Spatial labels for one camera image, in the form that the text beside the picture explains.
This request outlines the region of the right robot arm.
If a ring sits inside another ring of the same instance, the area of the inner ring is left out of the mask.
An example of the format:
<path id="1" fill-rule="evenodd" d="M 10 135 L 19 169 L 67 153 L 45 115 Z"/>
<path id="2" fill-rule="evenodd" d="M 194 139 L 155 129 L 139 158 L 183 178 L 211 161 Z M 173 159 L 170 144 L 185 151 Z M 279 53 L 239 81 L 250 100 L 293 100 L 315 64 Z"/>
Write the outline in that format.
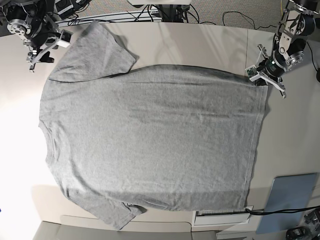
<path id="1" fill-rule="evenodd" d="M 29 51 L 26 61 L 34 72 L 37 63 L 53 63 L 50 50 L 58 47 L 62 33 L 54 18 L 53 0 L 2 0 L 0 20 L 18 36 Z"/>

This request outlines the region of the robot base stand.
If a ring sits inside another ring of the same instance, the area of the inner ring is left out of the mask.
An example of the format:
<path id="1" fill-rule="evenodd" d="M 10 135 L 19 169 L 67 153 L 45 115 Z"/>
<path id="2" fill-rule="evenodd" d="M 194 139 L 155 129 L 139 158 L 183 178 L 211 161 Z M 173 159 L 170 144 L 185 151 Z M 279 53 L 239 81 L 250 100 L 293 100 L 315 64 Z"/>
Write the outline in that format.
<path id="1" fill-rule="evenodd" d="M 187 12 L 191 7 L 191 0 L 128 0 L 130 5 L 135 8 L 146 6 L 148 12 L 154 7 L 162 22 L 166 23 L 188 23 Z"/>

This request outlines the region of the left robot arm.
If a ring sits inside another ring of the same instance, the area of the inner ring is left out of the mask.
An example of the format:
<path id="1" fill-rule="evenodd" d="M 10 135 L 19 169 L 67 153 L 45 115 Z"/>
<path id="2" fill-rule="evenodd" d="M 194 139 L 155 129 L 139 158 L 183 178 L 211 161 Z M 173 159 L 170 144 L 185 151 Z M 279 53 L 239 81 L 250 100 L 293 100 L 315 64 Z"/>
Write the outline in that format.
<path id="1" fill-rule="evenodd" d="M 292 0 L 291 3 L 291 7 L 283 9 L 270 53 L 264 46 L 258 45 L 255 75 L 249 76 L 256 86 L 273 86 L 282 98 L 287 97 L 282 76 L 302 62 L 308 37 L 316 29 L 315 15 L 320 13 L 318 0 Z"/>

